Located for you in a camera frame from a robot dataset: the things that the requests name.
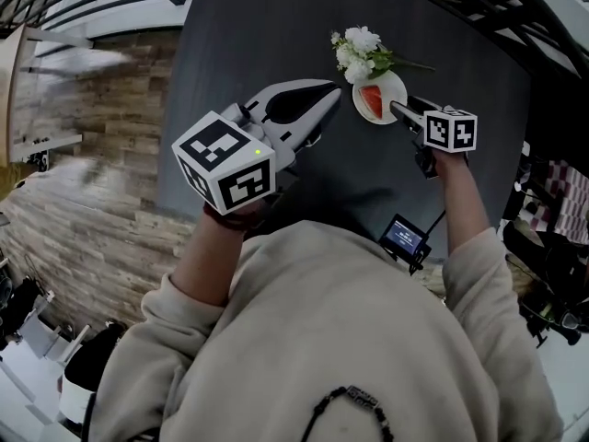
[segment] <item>white cube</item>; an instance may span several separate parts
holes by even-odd
[[[426,111],[423,143],[446,152],[477,148],[477,115],[462,110]]]
[[[214,111],[172,149],[186,181],[221,215],[276,190],[273,149]]]

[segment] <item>small plate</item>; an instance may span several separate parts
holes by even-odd
[[[379,120],[364,103],[360,88],[377,85],[380,88],[380,95],[383,100],[383,119]],[[402,105],[407,105],[407,89],[400,77],[391,72],[385,72],[380,77],[372,80],[365,80],[352,86],[352,100],[358,112],[369,122],[374,124],[391,124],[397,117],[390,111],[390,102],[395,100]]]

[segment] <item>floor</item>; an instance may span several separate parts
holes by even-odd
[[[107,318],[140,318],[142,295],[170,271],[192,228],[154,210],[167,83],[179,31],[108,38],[70,49],[21,74],[15,125],[43,137],[75,130],[84,141],[54,155],[0,209],[11,220],[0,247],[34,264],[56,298],[51,324],[100,330]]]

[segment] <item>chair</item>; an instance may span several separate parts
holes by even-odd
[[[61,33],[29,28],[22,25],[0,44],[0,168],[11,162],[20,162],[23,158],[41,151],[64,145],[82,142],[82,135],[57,137],[33,144],[17,142],[12,134],[11,119],[17,87],[17,76],[25,66],[24,47],[28,40],[59,42],[69,46],[91,48],[92,41],[73,38]]]

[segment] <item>table top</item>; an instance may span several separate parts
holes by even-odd
[[[436,68],[395,70],[410,95],[479,116],[470,166],[497,225],[524,141],[529,76],[475,29],[426,0],[193,0],[167,99],[157,205],[200,213],[202,200],[182,177],[171,144],[206,112],[245,103],[272,83],[324,78],[343,87],[341,106],[321,140],[297,158],[311,193],[295,200],[304,204],[314,190],[327,190],[374,238],[396,213],[428,229],[444,204],[438,181],[426,180],[414,162],[413,135],[399,122],[364,120],[336,69],[329,35],[351,26],[368,26],[400,57]],[[432,257],[446,255],[445,221],[429,244]]]

